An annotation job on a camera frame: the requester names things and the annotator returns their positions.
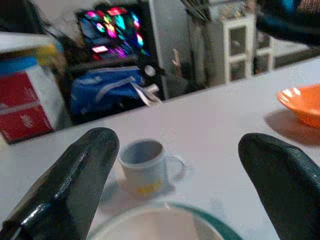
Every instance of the red and white box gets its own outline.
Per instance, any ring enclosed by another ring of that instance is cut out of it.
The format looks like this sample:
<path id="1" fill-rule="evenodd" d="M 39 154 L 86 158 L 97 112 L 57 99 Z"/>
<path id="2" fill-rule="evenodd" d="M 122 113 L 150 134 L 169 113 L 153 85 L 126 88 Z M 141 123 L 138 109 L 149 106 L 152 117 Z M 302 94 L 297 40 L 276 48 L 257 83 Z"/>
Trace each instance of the red and white box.
<path id="1" fill-rule="evenodd" d="M 49 69 L 35 65 L 0 77 L 0 131 L 9 144 L 71 126 Z"/>

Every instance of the orange bowl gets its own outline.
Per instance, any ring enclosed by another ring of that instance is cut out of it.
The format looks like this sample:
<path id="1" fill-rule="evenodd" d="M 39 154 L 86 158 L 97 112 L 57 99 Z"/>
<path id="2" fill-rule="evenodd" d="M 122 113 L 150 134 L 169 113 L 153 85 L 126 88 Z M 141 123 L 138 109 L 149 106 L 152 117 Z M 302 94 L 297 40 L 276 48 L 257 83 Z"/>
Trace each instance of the orange bowl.
<path id="1" fill-rule="evenodd" d="M 305 124 L 320 128 L 320 84 L 288 88 L 276 94 L 285 107 L 292 110 Z"/>

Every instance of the blue bag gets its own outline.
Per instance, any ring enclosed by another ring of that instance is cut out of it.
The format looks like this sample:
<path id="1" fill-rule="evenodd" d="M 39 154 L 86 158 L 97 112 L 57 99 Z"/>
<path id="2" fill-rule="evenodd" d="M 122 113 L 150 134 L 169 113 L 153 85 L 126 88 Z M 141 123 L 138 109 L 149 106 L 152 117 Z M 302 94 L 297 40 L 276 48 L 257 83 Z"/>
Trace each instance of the blue bag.
<path id="1" fill-rule="evenodd" d="M 89 71 L 72 84 L 70 108 L 75 115 L 111 110 L 123 97 L 138 99 L 131 83 L 143 82 L 139 68 L 117 67 Z"/>

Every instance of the table surface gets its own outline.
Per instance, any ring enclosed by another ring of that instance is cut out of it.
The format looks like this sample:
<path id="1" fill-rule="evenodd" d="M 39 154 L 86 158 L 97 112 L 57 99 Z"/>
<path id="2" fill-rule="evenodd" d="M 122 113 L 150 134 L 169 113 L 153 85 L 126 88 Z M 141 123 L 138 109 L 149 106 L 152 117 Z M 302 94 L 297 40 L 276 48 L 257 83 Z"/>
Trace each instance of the table surface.
<path id="1" fill-rule="evenodd" d="M 301 147 L 319 165 L 320 130 L 303 125 L 275 97 L 279 90 L 317 83 L 319 73 L 320 58 L 314 58 L 152 108 L 10 145 L 0 152 L 0 222 L 70 144 L 92 128 L 107 127 L 117 133 L 120 147 L 153 138 L 170 153 L 184 158 L 185 177 L 157 201 L 201 208 L 228 224 L 244 240 L 279 239 L 239 160 L 238 142 L 246 133 L 269 134 Z M 143 204 L 121 190 L 118 172 L 116 163 L 91 231 L 111 216 Z"/>

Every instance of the television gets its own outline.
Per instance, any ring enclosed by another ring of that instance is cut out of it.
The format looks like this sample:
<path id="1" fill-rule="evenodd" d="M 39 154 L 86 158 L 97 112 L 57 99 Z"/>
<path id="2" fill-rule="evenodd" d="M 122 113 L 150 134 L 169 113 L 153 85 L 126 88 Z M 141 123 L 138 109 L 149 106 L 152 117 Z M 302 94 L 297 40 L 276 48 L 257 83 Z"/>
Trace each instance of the television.
<path id="1" fill-rule="evenodd" d="M 137 7 L 81 10 L 76 17 L 85 46 L 94 60 L 149 56 Z"/>

